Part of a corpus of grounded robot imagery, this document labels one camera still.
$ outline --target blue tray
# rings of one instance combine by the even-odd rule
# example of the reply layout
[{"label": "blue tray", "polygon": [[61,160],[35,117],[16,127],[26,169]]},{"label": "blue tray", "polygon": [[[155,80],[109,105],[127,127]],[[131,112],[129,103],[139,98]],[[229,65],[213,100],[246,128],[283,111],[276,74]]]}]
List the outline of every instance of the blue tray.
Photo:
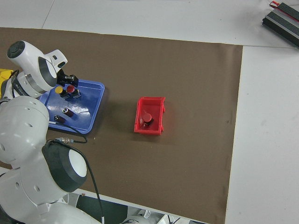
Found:
[{"label": "blue tray", "polygon": [[[39,100],[47,107],[50,121],[54,121],[54,117],[59,115],[65,118],[66,125],[77,129],[82,134],[86,134],[93,127],[105,87],[103,83],[80,79],[78,89],[81,92],[81,97],[77,99],[62,99],[59,94],[55,93],[55,88],[53,88],[44,93]],[[74,112],[71,118],[62,113],[62,110],[66,107]],[[49,127],[74,132],[70,128],[61,125],[49,124]]]}]

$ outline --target red container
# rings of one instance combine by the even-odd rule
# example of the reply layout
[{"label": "red container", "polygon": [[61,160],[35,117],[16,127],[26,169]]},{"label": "red container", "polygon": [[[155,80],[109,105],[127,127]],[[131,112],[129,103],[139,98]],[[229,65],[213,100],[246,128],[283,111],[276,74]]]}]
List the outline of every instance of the red container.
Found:
[{"label": "red container", "polygon": [[134,132],[160,135],[165,97],[141,97],[137,103]]}]

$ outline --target white tabletop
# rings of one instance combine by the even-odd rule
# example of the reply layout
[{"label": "white tabletop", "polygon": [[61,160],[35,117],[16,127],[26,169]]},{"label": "white tabletop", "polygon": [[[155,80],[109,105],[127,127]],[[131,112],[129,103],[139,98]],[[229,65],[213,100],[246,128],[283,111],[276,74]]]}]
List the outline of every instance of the white tabletop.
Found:
[{"label": "white tabletop", "polygon": [[261,25],[270,2],[0,0],[0,27],[244,45],[226,224],[299,223],[299,52]]}]

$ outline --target red cap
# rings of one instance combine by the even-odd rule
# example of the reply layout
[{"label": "red cap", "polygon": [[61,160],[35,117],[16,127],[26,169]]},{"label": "red cap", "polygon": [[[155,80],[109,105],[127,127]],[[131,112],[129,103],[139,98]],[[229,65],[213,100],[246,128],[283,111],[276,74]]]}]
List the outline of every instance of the red cap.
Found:
[{"label": "red cap", "polygon": [[149,113],[145,113],[142,115],[142,119],[144,122],[150,122],[151,121],[151,115]]},{"label": "red cap", "polygon": [[73,85],[69,85],[69,86],[66,88],[66,91],[67,91],[68,93],[72,93],[72,92],[74,92],[74,91],[75,91],[75,86],[73,86]]}]

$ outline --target brown paper sheet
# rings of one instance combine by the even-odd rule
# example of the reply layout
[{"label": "brown paper sheet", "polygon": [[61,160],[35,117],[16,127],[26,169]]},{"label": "brown paper sheet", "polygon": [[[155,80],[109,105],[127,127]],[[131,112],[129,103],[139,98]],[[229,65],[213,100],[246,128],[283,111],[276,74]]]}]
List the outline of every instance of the brown paper sheet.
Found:
[{"label": "brown paper sheet", "polygon": [[[0,28],[8,47],[25,40],[61,50],[67,75],[102,82],[88,143],[76,144],[100,193],[211,224],[225,222],[242,46],[57,30]],[[160,136],[134,133],[140,97],[166,97]],[[47,139],[68,136],[49,131]],[[89,191],[88,178],[81,187]]]}]

